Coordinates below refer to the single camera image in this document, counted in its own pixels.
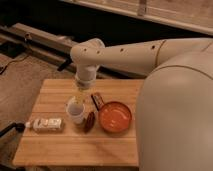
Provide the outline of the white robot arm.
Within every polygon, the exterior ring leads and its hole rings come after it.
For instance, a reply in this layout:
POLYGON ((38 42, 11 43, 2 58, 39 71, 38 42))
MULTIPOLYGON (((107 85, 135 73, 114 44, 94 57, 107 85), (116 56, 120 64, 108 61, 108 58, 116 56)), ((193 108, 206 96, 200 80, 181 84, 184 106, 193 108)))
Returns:
POLYGON ((140 171, 213 171, 213 38, 117 46, 94 38, 70 56, 81 87, 98 65, 146 77, 135 114, 140 171))

